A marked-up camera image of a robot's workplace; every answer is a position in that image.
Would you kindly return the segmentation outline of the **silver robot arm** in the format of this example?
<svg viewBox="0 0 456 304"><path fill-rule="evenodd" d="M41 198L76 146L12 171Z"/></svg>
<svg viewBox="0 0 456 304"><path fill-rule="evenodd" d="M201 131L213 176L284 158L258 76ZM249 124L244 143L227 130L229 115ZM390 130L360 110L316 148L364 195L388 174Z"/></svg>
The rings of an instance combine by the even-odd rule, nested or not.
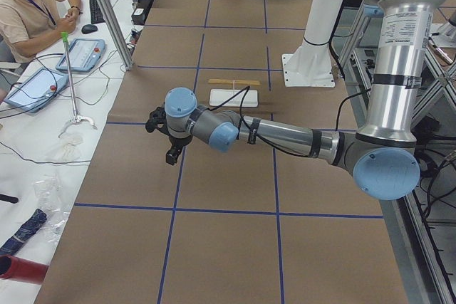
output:
<svg viewBox="0 0 456 304"><path fill-rule="evenodd" d="M364 0L383 15L364 123L354 133L276 123L241 112L208 108L187 88L165 98L162 131L175 164L193 138L226 152L235 140L258 141L283 153L319 158L346 170L358 188L379 200L395 200L416 187L420 166L411 125L421 85L425 47L435 9L444 0Z"/></svg>

